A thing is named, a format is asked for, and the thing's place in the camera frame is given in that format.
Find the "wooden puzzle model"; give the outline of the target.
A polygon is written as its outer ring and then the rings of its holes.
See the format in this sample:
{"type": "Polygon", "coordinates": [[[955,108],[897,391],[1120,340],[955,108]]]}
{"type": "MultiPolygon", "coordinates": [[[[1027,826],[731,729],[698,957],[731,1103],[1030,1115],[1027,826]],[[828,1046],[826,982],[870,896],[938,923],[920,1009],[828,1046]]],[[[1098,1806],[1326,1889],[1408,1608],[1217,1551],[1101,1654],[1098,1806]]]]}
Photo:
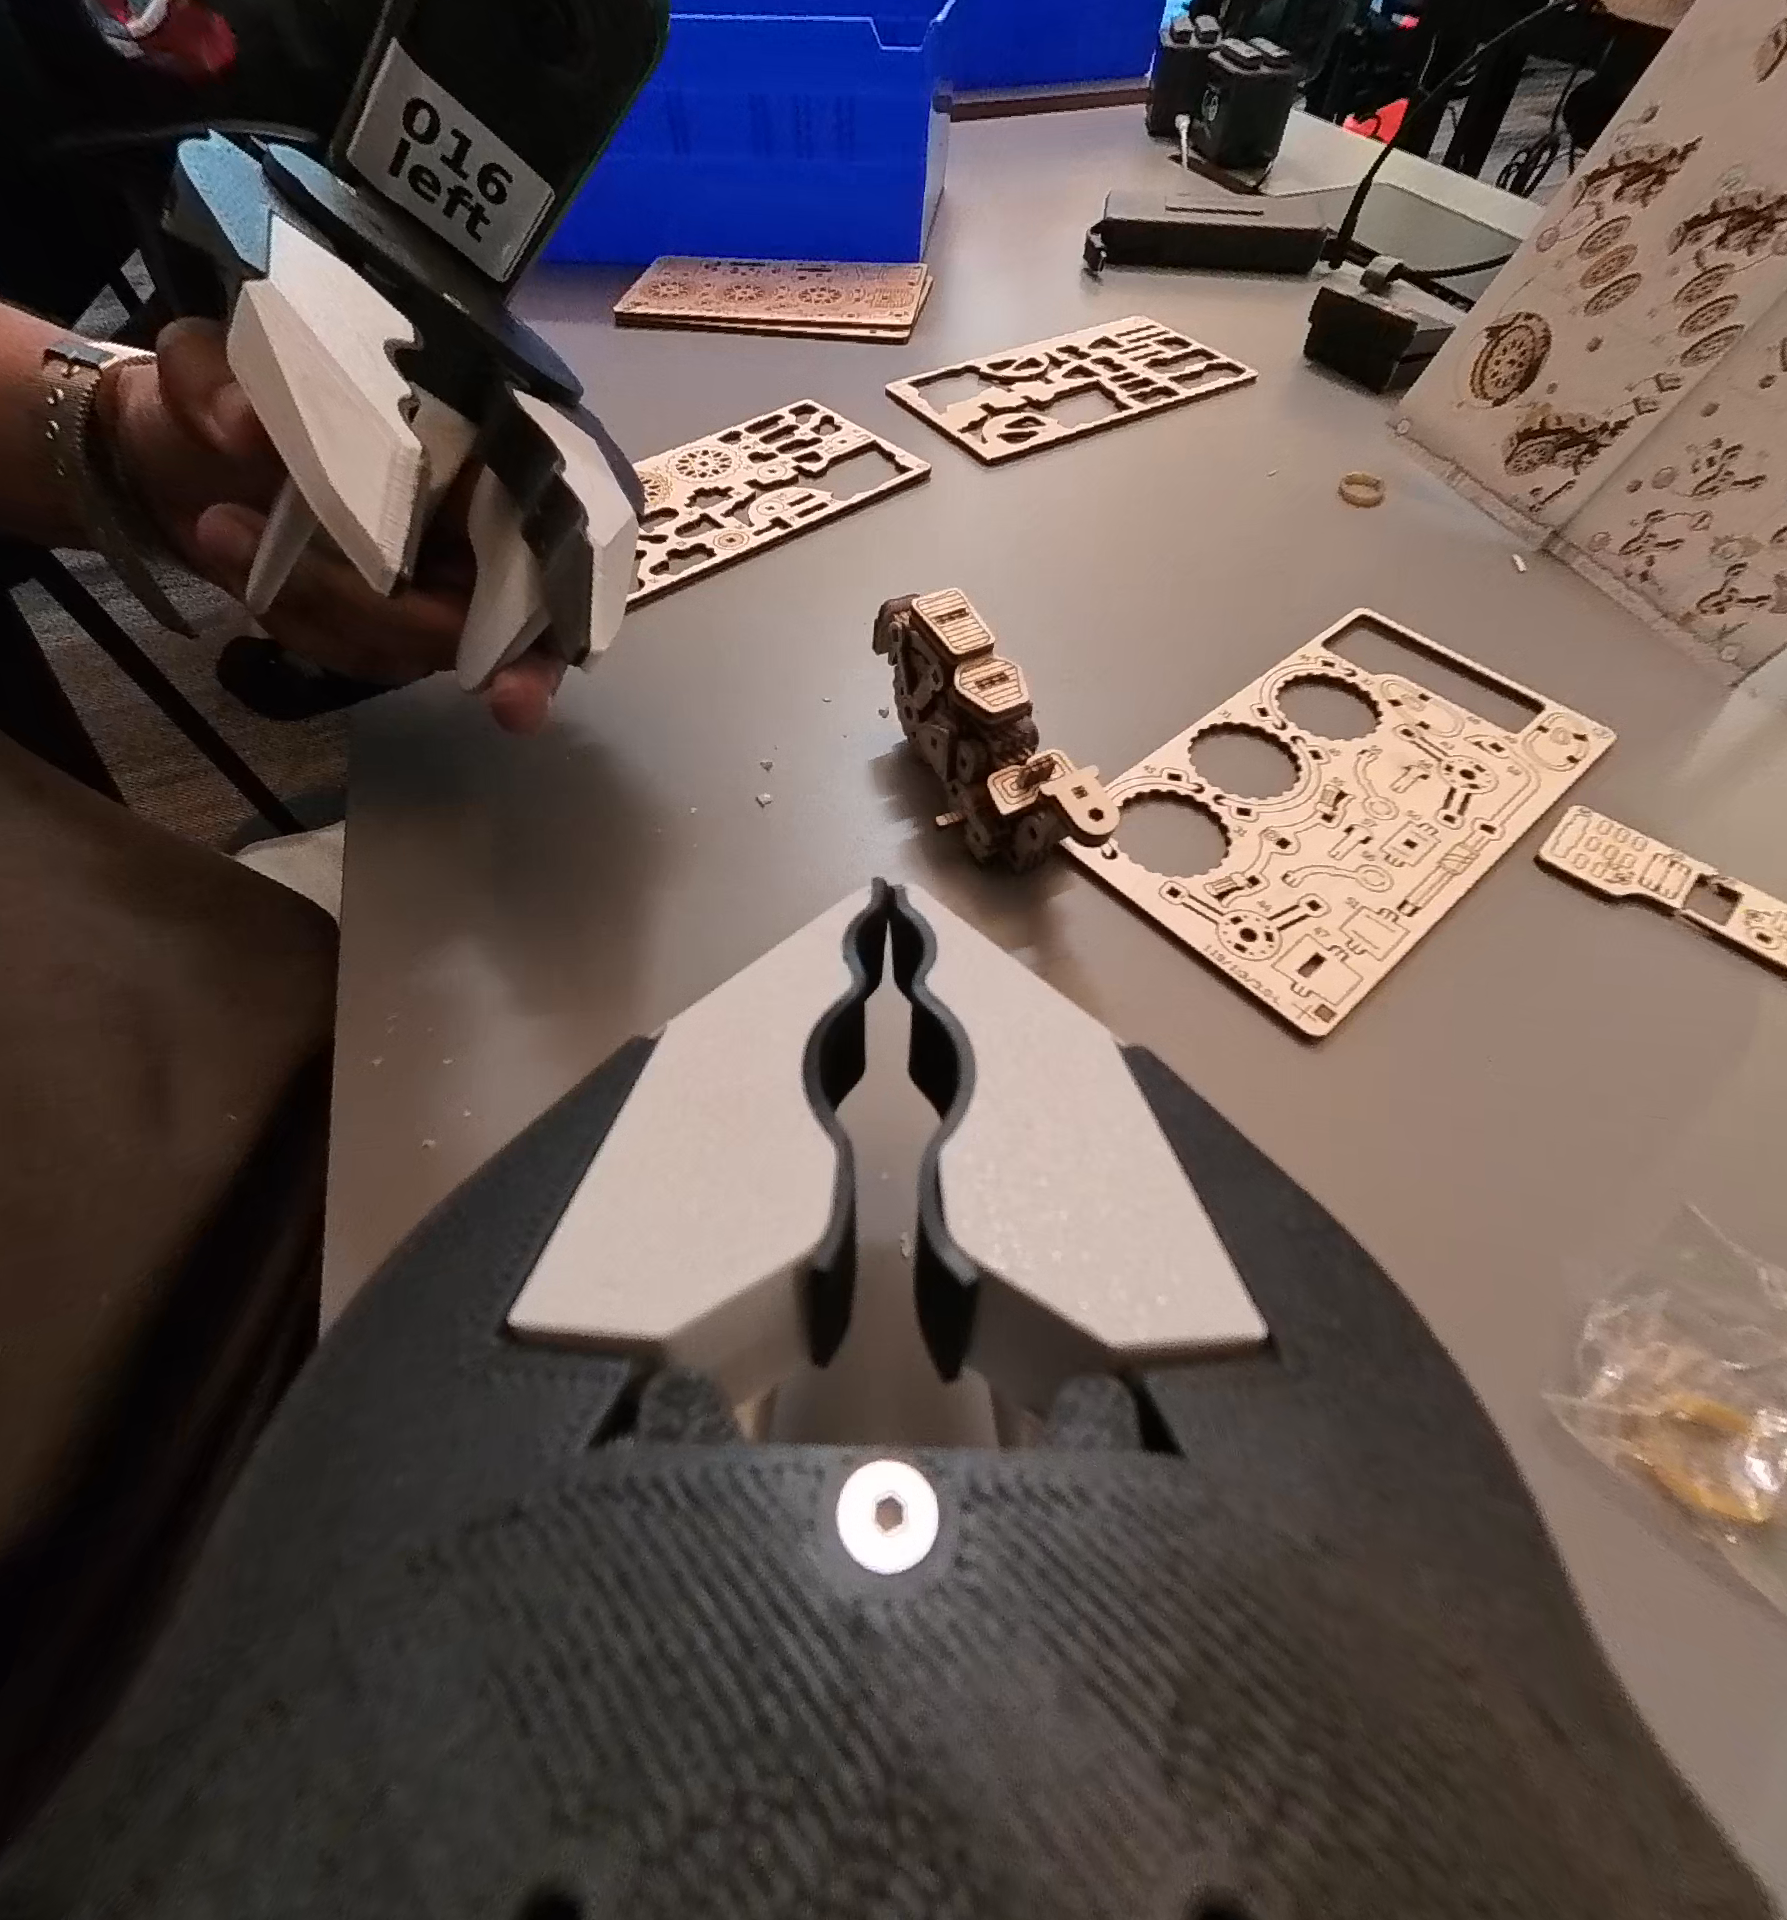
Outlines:
{"type": "Polygon", "coordinates": [[[1023,875],[1059,843],[1096,849],[1118,834],[1096,768],[1041,741],[1020,667],[960,590],[886,599],[872,645],[905,742],[942,789],[938,821],[958,828],[978,864],[1023,875]]]}

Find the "small wooden puzzle sheet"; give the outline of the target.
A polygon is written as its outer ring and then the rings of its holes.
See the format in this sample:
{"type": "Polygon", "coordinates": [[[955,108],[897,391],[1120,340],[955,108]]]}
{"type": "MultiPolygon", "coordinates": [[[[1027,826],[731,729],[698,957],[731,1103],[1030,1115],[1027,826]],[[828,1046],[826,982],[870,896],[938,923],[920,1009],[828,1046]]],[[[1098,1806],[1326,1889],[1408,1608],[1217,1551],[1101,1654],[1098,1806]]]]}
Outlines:
{"type": "Polygon", "coordinates": [[[1648,905],[1787,977],[1787,902],[1586,806],[1569,806],[1535,854],[1581,892],[1648,905]]]}

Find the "black charging dock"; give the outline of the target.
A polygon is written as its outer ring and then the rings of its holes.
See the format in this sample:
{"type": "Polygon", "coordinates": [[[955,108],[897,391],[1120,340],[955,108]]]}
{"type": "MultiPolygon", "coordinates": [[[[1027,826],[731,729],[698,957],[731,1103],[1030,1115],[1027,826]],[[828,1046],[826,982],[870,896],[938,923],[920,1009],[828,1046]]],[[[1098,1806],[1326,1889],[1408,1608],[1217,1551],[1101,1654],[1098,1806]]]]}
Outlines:
{"type": "Polygon", "coordinates": [[[1144,95],[1144,131],[1181,164],[1262,180],[1304,79],[1292,5],[1165,5],[1144,95]]]}

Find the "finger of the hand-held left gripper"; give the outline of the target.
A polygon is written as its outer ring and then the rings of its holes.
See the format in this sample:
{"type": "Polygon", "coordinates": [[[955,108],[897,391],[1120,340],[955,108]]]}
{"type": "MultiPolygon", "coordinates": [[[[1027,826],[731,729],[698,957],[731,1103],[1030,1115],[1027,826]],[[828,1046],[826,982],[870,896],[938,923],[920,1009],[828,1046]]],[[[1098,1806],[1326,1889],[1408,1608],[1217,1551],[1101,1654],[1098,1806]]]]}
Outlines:
{"type": "Polygon", "coordinates": [[[599,421],[524,391],[485,419],[467,504],[473,594],[455,655],[464,691],[543,648],[587,667],[637,580],[639,480],[599,421]]]}
{"type": "Polygon", "coordinates": [[[359,580],[394,590],[420,538],[427,457],[415,395],[393,360],[411,321],[282,214],[265,269],[234,301],[227,358],[283,480],[244,583],[270,611],[317,533],[359,580]]]}

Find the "black floor stand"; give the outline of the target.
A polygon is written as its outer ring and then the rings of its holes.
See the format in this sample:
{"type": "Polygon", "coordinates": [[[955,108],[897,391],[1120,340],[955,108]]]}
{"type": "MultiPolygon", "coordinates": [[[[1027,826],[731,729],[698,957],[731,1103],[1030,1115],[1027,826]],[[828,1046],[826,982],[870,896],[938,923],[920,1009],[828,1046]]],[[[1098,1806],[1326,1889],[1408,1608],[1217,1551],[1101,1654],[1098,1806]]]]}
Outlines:
{"type": "MultiPolygon", "coordinates": [[[[214,588],[177,576],[163,580],[170,603],[201,632],[185,638],[154,624],[103,559],[65,552],[55,555],[53,569],[71,579],[71,599],[96,603],[122,627],[301,828],[317,830],[345,818],[347,716],[277,723],[228,693],[214,676],[214,658],[234,632],[234,618],[214,588]]],[[[46,585],[17,587],[13,603],[138,816],[222,852],[276,831],[46,585]]]]}

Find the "black adapter block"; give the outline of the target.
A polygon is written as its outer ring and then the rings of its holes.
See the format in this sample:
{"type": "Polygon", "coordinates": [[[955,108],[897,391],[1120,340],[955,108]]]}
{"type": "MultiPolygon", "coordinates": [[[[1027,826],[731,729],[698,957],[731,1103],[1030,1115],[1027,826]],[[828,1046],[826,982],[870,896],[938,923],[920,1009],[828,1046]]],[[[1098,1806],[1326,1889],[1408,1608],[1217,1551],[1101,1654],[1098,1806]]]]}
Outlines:
{"type": "Polygon", "coordinates": [[[1314,296],[1301,358],[1371,395],[1408,389],[1456,333],[1460,318],[1429,294],[1395,256],[1375,256],[1352,276],[1328,276],[1314,296]]]}

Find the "wooden sheet with round holes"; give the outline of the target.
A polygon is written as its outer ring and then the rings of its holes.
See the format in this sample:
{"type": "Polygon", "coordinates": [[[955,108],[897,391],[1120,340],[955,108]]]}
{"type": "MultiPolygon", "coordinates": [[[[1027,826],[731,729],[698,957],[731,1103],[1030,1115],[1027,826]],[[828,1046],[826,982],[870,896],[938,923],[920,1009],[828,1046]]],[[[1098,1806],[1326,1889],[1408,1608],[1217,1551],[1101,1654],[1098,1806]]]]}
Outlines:
{"type": "Polygon", "coordinates": [[[1065,859],[1307,1042],[1330,1038],[1615,746],[1608,725],[1355,609],[1108,785],[1201,818],[1181,872],[1065,859]]]}

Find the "silver mesh wristwatch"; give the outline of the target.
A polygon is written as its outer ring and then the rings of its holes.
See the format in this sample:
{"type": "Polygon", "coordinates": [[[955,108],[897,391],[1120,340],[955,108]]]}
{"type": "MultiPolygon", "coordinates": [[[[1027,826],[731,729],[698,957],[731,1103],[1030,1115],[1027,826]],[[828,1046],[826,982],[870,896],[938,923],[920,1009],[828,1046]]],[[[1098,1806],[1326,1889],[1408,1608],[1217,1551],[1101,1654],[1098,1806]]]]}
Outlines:
{"type": "Polygon", "coordinates": [[[148,350],[116,342],[68,335],[49,344],[41,354],[42,441],[78,515],[79,550],[100,555],[163,629],[198,641],[195,625],[161,587],[155,566],[167,558],[165,546],[124,471],[105,411],[116,369],[152,360],[148,350]]]}

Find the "wooden puzzle sheet with gears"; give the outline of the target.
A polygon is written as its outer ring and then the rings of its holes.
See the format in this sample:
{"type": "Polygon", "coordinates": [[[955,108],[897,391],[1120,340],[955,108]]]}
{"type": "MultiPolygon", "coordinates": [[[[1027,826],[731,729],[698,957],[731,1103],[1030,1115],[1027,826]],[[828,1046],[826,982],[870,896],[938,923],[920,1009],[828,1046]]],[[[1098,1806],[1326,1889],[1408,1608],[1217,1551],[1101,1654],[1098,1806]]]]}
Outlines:
{"type": "Polygon", "coordinates": [[[641,491],[635,611],[928,480],[928,461],[799,399],[657,453],[641,491]]]}

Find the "blue plastic bin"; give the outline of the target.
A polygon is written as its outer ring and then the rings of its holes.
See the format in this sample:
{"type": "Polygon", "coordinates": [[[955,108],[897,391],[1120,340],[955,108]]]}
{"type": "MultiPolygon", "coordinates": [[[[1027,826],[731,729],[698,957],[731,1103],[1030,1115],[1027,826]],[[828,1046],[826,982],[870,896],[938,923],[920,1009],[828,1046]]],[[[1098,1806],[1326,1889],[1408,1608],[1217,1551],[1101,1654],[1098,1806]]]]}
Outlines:
{"type": "Polygon", "coordinates": [[[1144,81],[1166,3],[953,3],[938,76],[957,91],[1144,81]]]}
{"type": "Polygon", "coordinates": [[[951,3],[671,5],[657,73],[541,260],[921,262],[951,42],[951,3]]]}

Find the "person's left hand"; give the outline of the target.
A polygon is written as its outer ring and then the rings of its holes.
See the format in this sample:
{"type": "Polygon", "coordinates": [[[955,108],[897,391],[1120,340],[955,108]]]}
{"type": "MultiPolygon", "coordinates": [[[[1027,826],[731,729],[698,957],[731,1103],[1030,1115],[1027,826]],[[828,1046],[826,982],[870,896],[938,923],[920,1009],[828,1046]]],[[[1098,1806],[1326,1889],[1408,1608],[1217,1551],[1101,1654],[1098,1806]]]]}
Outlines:
{"type": "MultiPolygon", "coordinates": [[[[198,576],[251,606],[249,575],[283,468],[234,381],[215,323],[161,333],[155,369],[126,372],[115,437],[165,546],[198,576]]],[[[305,663],[383,688],[455,665],[473,593],[467,482],[456,482],[420,546],[411,585],[381,594],[337,552],[309,547],[262,632],[305,663]]]]}

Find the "white printed instruction board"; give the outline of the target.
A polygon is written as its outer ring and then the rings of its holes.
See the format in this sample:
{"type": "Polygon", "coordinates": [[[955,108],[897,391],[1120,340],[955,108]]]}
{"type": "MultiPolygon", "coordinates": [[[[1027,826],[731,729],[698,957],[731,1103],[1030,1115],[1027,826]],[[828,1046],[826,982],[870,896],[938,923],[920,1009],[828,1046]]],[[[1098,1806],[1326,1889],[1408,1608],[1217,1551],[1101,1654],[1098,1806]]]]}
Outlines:
{"type": "Polygon", "coordinates": [[[1395,409],[1742,683],[1787,648],[1787,3],[1701,3],[1395,409]]]}

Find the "punched-out wooden puzzle sheet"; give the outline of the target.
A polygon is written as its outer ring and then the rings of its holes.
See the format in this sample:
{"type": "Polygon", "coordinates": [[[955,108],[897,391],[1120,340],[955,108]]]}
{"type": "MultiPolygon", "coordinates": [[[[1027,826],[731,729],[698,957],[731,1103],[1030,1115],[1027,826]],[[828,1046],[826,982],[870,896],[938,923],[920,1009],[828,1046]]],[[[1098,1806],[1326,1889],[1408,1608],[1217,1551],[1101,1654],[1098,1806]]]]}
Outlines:
{"type": "Polygon", "coordinates": [[[884,386],[905,413],[999,468],[1246,391],[1255,369],[1151,318],[1088,323],[884,386]]]}

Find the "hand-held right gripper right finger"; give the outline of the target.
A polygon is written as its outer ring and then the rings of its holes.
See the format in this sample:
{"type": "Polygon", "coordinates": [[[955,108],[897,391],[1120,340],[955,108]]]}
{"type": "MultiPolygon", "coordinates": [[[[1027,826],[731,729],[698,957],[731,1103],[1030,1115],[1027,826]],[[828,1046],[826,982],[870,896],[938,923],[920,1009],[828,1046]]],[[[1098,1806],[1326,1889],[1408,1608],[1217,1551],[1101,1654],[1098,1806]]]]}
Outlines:
{"type": "Polygon", "coordinates": [[[1264,1351],[1267,1332],[1118,1038],[921,890],[886,890],[907,1074],[937,1115],[914,1307],[947,1382],[1046,1413],[1077,1377],[1264,1351]]]}

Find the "brown wooden sheet stack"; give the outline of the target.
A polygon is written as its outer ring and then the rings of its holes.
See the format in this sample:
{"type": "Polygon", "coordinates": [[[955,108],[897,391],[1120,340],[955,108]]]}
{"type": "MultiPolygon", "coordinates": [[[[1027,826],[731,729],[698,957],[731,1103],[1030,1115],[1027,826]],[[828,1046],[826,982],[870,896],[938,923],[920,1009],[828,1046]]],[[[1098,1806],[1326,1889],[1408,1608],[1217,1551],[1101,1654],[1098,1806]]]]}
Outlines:
{"type": "Polygon", "coordinates": [[[905,344],[932,288],[923,263],[654,260],[613,305],[627,328],[905,344]]]}

